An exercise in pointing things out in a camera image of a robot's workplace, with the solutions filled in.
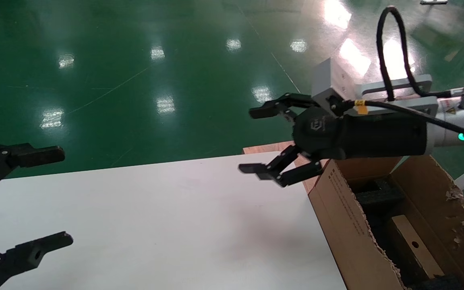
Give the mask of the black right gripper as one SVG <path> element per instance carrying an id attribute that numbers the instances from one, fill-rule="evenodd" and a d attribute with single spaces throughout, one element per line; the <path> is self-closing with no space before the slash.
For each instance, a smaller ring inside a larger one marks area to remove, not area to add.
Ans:
<path id="1" fill-rule="evenodd" d="M 307 110 L 298 116 L 291 107 Z M 295 145 L 286 147 L 268 164 L 239 164 L 238 170 L 287 187 L 320 176 L 323 159 L 400 157 L 423 155 L 427 150 L 427 123 L 418 118 L 401 113 L 334 118 L 317 107 L 320 105 L 310 95 L 286 93 L 251 108 L 252 119 L 281 115 L 295 122 Z M 311 158 L 310 162 L 288 170 L 300 155 Z"/>

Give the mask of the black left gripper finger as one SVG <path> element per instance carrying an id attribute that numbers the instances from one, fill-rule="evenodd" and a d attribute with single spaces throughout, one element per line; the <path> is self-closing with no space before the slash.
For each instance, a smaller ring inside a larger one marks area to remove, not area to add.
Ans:
<path id="1" fill-rule="evenodd" d="M 0 287 L 12 277 L 38 268 L 47 253 L 68 247 L 73 242 L 71 235 L 59 232 L 0 253 Z"/>
<path id="2" fill-rule="evenodd" d="M 5 179 L 17 167 L 31 168 L 65 160 L 66 154 L 59 146 L 35 148 L 29 143 L 0 144 L 0 180 Z"/>

